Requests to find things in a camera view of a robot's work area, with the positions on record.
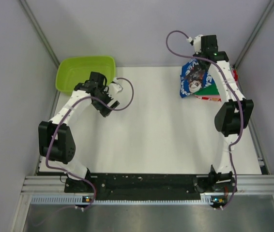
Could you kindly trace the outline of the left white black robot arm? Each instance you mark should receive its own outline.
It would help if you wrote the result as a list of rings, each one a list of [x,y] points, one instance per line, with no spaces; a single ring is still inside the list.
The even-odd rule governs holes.
[[[89,106],[93,106],[103,117],[110,115],[120,103],[115,95],[123,90],[116,78],[107,84],[107,78],[99,72],[91,72],[83,83],[78,83],[67,103],[49,121],[42,121],[38,126],[39,153],[49,161],[55,161],[61,170],[75,180],[80,191],[88,191],[92,180],[86,177],[88,168],[76,157],[76,144],[72,126]]]

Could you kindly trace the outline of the blue printed t shirt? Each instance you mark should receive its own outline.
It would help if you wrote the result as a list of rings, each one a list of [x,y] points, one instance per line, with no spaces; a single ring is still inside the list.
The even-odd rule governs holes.
[[[215,84],[212,76],[201,68],[197,59],[190,59],[182,66],[180,74],[180,97],[194,95],[197,91]]]

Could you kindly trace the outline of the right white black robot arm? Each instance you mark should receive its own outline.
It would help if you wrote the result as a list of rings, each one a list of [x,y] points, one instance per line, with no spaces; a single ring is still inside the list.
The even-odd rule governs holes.
[[[232,152],[248,125],[254,103],[239,90],[226,52],[218,49],[216,35],[199,35],[194,38],[193,46],[199,65],[214,80],[222,102],[214,125],[223,135],[223,151],[211,165],[207,180],[211,190],[220,191],[226,181],[235,183]]]

